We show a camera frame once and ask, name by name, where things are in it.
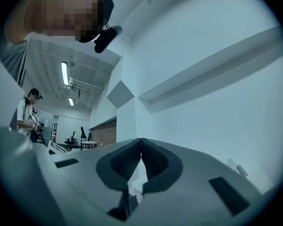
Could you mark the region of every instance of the ceiling light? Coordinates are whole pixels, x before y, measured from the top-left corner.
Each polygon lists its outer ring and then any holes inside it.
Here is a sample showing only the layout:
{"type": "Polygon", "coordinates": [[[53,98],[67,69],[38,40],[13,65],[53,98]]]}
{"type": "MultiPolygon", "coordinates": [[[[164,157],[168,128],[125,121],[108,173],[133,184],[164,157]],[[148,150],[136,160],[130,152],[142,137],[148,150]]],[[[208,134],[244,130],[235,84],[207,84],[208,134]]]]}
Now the ceiling light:
{"type": "Polygon", "coordinates": [[[68,85],[67,63],[62,62],[61,65],[62,65],[62,74],[63,74],[64,84],[68,85]]]}
{"type": "Polygon", "coordinates": [[[74,106],[74,102],[72,101],[72,98],[69,98],[69,102],[71,106],[74,106]]]}

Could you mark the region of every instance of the shirt sleeve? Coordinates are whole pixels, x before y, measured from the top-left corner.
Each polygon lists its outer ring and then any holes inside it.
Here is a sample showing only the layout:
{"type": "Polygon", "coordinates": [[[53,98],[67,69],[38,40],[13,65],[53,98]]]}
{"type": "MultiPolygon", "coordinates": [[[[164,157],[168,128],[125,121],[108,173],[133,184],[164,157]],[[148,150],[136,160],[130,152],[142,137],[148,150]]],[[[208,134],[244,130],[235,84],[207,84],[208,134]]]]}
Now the shirt sleeve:
{"type": "Polygon", "coordinates": [[[17,109],[17,121],[23,121],[24,106],[25,106],[25,102],[24,100],[21,100],[20,103],[18,104],[18,109],[17,109]]]}

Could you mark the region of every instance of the black hair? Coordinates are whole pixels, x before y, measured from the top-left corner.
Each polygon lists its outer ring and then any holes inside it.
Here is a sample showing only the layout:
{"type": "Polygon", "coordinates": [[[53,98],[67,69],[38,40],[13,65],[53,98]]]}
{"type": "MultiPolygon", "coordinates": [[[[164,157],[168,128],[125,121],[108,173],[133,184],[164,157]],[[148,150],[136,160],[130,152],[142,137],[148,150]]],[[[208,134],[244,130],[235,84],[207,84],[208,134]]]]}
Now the black hair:
{"type": "Polygon", "coordinates": [[[39,95],[39,91],[36,88],[31,89],[30,92],[28,93],[27,98],[30,96],[30,94],[33,94],[34,96],[35,95],[38,96],[39,95]]]}

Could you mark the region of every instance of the desk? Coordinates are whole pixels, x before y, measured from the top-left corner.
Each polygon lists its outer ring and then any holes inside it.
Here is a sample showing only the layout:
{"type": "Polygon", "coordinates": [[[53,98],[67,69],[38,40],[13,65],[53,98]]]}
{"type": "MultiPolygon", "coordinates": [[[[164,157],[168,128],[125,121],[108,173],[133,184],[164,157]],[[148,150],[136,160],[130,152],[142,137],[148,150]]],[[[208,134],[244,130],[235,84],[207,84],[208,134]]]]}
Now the desk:
{"type": "Polygon", "coordinates": [[[90,146],[93,149],[94,144],[96,144],[95,141],[82,141],[82,146],[87,148],[88,146],[90,146]]]}

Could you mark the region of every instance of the gray shirt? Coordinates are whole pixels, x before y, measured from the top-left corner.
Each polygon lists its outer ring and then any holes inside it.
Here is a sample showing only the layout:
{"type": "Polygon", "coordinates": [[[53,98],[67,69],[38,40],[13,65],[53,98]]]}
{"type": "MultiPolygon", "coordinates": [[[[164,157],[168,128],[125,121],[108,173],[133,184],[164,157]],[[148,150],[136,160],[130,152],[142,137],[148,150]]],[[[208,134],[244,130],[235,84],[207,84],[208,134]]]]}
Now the gray shirt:
{"type": "Polygon", "coordinates": [[[7,41],[3,29],[0,30],[0,60],[20,87],[25,79],[27,45],[28,40],[21,44],[7,41]]]}

